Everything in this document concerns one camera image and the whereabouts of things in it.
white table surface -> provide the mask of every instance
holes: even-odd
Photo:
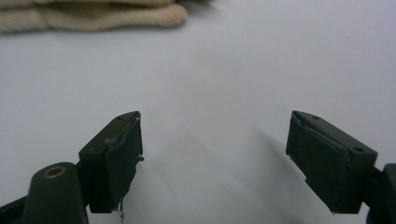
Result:
[[[396,162],[396,2],[183,5],[176,29],[0,35],[0,205],[139,110],[124,223],[364,223],[366,205],[331,214],[285,147],[295,109]]]

